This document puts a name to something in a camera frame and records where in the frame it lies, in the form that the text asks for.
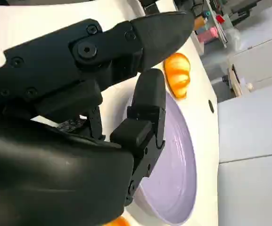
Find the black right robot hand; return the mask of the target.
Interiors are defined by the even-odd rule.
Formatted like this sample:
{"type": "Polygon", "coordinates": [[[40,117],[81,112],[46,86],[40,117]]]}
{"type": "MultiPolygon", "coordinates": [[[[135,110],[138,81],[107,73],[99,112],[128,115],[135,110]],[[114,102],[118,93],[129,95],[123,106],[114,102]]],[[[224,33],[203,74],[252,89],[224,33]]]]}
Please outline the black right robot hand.
{"type": "Polygon", "coordinates": [[[194,17],[102,31],[86,19],[7,49],[0,67],[0,226],[99,226],[119,217],[165,146],[155,65],[194,17]]]}

